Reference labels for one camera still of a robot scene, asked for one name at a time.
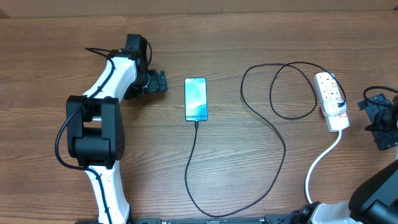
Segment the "blue Galaxy smartphone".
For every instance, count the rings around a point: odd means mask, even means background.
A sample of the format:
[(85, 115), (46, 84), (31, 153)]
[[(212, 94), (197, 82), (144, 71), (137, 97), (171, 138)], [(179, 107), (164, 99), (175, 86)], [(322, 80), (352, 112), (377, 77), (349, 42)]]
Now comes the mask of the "blue Galaxy smartphone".
[(185, 85), (185, 120), (207, 121), (208, 101), (205, 77), (186, 78)]

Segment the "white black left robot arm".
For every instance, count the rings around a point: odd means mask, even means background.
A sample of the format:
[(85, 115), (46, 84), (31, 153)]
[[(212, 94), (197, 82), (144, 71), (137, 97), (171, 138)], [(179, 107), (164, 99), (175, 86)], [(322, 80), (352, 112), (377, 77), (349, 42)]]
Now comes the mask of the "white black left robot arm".
[(128, 34), (121, 49), (89, 51), (103, 56), (106, 67), (83, 95), (67, 99), (55, 155), (61, 165), (87, 174), (98, 206), (95, 223), (133, 223), (120, 173), (126, 145), (121, 102), (166, 92), (165, 73), (149, 68), (152, 47), (139, 34)]

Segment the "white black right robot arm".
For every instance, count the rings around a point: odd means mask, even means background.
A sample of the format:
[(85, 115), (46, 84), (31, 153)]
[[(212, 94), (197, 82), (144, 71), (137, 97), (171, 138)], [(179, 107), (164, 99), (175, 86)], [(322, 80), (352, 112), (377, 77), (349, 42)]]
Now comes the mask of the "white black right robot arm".
[[(365, 110), (380, 151), (397, 146), (397, 97), (387, 99), (383, 94), (358, 103)], [(397, 161), (392, 162), (361, 184), (348, 202), (314, 202), (290, 212), (277, 223), (385, 223), (397, 224)]]

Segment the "white charger adapter plug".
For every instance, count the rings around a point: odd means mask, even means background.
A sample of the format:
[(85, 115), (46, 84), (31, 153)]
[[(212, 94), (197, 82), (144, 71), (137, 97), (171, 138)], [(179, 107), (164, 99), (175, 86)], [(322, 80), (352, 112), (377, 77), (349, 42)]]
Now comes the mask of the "white charger adapter plug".
[(347, 110), (346, 103), (339, 100), (326, 100), (323, 102), (322, 111), (325, 117), (332, 117), (345, 113)]

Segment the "white power strip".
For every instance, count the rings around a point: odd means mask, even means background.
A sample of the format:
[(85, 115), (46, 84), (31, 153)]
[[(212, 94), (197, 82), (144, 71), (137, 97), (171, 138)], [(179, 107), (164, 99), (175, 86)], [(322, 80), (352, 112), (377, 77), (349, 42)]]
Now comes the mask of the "white power strip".
[(321, 72), (315, 75), (314, 80), (329, 132), (338, 132), (347, 128), (349, 126), (347, 105), (338, 106), (343, 99), (333, 75)]

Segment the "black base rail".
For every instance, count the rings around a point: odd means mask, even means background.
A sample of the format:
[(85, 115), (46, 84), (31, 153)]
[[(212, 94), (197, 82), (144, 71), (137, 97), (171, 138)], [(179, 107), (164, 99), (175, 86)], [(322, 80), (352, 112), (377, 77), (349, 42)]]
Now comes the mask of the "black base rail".
[(246, 218), (187, 218), (162, 220), (160, 218), (127, 219), (128, 224), (273, 224), (292, 223), (283, 215), (266, 215), (265, 217)]

